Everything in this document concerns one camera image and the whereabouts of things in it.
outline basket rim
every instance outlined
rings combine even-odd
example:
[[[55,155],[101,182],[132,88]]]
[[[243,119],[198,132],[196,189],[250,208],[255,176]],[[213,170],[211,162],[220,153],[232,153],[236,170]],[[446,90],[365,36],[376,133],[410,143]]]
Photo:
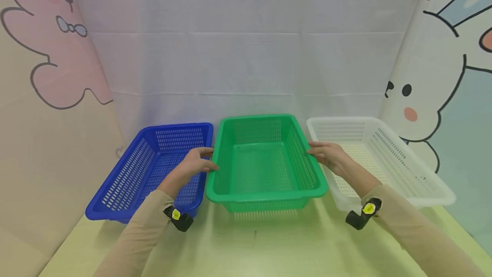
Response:
[[[140,139],[142,138],[142,135],[149,130],[161,130],[163,128],[168,129],[168,128],[176,128],[176,127],[197,127],[197,126],[208,126],[208,133],[207,133],[207,138],[205,141],[205,145],[211,146],[211,141],[214,133],[214,126],[213,124],[209,122],[197,122],[197,123],[187,123],[187,124],[163,124],[163,125],[155,125],[155,126],[148,126],[143,129],[141,129],[137,135],[133,138],[132,142],[130,145],[126,148],[125,152],[123,155],[120,157],[120,159],[117,161],[117,163],[114,165],[113,169],[111,172],[108,174],[104,182],[101,184],[97,192],[94,194],[93,198],[91,201],[88,203],[87,208],[85,208],[85,216],[87,219],[90,219],[91,221],[100,221],[104,219],[109,219],[111,221],[119,221],[123,219],[130,219],[136,212],[136,209],[126,209],[126,210],[120,210],[120,211],[103,211],[103,212],[97,212],[94,210],[94,207],[100,202],[101,196],[104,194],[104,190],[106,189],[107,185],[110,184],[113,180],[113,176],[117,175],[121,168],[124,166],[124,163],[126,163],[127,158],[129,155],[133,152],[133,149],[136,147]],[[195,197],[195,200],[191,202],[188,206],[186,206],[184,209],[185,211],[192,211],[196,209],[200,204],[202,203],[203,200],[203,193],[204,193],[204,185],[207,179],[207,174],[206,173],[200,173],[200,179],[198,181],[198,187],[197,187],[197,194]]]
[[[224,118],[220,122],[220,126],[217,132],[216,139],[216,147],[214,149],[214,154],[212,156],[212,161],[217,163],[218,156],[220,154],[220,141],[222,140],[224,124],[227,121],[236,121],[250,118],[277,118],[284,117],[289,118],[294,124],[296,131],[298,132],[301,143],[304,146],[306,151],[306,155],[308,160],[310,161],[310,165],[314,170],[316,177],[318,178],[319,186],[316,189],[310,190],[295,190],[295,191],[282,191],[282,192],[259,192],[259,193],[244,193],[244,194],[217,194],[214,192],[213,182],[216,177],[216,171],[210,171],[208,173],[207,186],[206,186],[206,194],[207,198],[214,203],[224,203],[224,202],[259,202],[259,201],[268,201],[268,200],[296,200],[303,198],[318,198],[325,195],[328,191],[328,183],[323,174],[323,170],[321,170],[316,158],[313,155],[307,153],[307,150],[310,149],[308,141],[302,132],[301,126],[295,118],[294,115],[291,114],[267,114],[267,115],[243,115],[243,116],[233,116]]]
[[[446,206],[446,205],[451,205],[454,202],[456,202],[456,194],[449,188],[449,186],[439,177],[433,170],[431,170],[430,167],[427,166],[427,164],[424,163],[423,160],[421,160],[420,157],[417,156],[417,154],[414,153],[413,150],[408,147],[407,144],[405,144],[401,138],[396,134],[392,128],[390,128],[384,121],[382,121],[379,118],[371,117],[371,116],[325,116],[325,117],[314,117],[314,118],[309,118],[306,121],[307,124],[307,129],[311,135],[311,138],[313,141],[319,141],[318,137],[316,135],[316,132],[314,131],[313,127],[313,122],[316,121],[346,121],[346,120],[355,120],[355,121],[374,121],[379,124],[379,126],[386,132],[386,134],[389,135],[389,137],[393,138],[394,140],[399,139],[401,143],[399,143],[399,148],[408,156],[410,157],[415,164],[422,170],[423,173],[427,177],[430,177],[441,189],[443,196],[441,197],[436,197],[436,198],[416,198],[416,197],[409,197],[405,198],[409,202],[411,202],[414,206],[435,206],[435,205],[441,205],[441,206]],[[334,194],[337,194],[340,190],[338,187],[335,185],[331,188],[331,190],[336,190]],[[339,199],[350,199],[350,198],[358,198],[358,197],[350,197],[350,196],[345,196],[339,197]]]

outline cartoon eye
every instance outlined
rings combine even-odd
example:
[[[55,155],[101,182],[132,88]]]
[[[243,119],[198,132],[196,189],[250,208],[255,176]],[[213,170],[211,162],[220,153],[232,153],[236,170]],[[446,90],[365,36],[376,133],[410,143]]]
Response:
[[[395,88],[395,85],[393,85],[392,82],[388,82],[388,85],[386,86],[386,92],[384,93],[385,98],[388,98],[388,90],[393,90]]]
[[[406,85],[403,86],[401,93],[403,96],[409,96],[410,93],[412,93],[412,86],[407,83]]]

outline black wrist device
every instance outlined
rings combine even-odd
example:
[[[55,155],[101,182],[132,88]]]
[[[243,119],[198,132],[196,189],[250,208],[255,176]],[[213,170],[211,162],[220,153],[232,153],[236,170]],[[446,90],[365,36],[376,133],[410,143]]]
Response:
[[[186,232],[193,223],[193,218],[190,214],[179,212],[174,205],[168,206],[163,212],[171,219],[171,222],[179,231]]]
[[[353,226],[355,229],[360,230],[364,228],[366,223],[368,223],[369,219],[376,214],[376,212],[381,209],[381,199],[378,198],[370,198],[368,202],[362,207],[362,212],[360,213],[360,216],[357,215],[356,212],[351,210],[347,218],[345,219],[345,222],[348,223],[349,225]]]

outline left hand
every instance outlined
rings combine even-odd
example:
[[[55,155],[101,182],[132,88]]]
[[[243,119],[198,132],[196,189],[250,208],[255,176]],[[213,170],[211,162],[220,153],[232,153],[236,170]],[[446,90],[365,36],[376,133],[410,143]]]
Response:
[[[213,147],[192,148],[172,172],[177,171],[182,175],[192,177],[199,172],[218,170],[218,166],[213,161],[202,158],[212,157],[213,152]]]
[[[214,148],[212,147],[192,148],[181,163],[164,178],[157,189],[165,192],[171,198],[175,198],[181,187],[188,184],[195,174],[202,171],[218,170],[218,166],[213,161],[202,158],[211,157],[213,151]]]

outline blue basket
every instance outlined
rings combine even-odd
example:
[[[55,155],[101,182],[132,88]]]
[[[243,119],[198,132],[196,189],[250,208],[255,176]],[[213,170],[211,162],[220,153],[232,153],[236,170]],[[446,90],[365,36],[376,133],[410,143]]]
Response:
[[[210,147],[214,127],[208,123],[175,124],[141,130],[91,200],[85,216],[127,223],[145,197],[194,147]],[[206,173],[193,176],[178,193],[175,207],[191,216],[203,199]]]

